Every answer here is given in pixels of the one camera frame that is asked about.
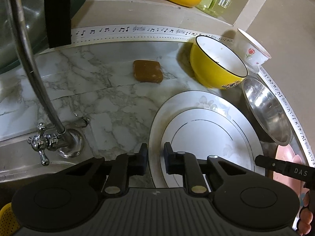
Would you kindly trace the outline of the person's right hand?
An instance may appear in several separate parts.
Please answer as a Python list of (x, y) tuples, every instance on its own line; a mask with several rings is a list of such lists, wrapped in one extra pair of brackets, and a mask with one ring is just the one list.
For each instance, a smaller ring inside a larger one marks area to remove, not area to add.
[(303, 208), (299, 214), (299, 222), (297, 223), (298, 235), (306, 235), (311, 231), (311, 222), (313, 220), (313, 213), (309, 210), (310, 196), (306, 193), (303, 199)]

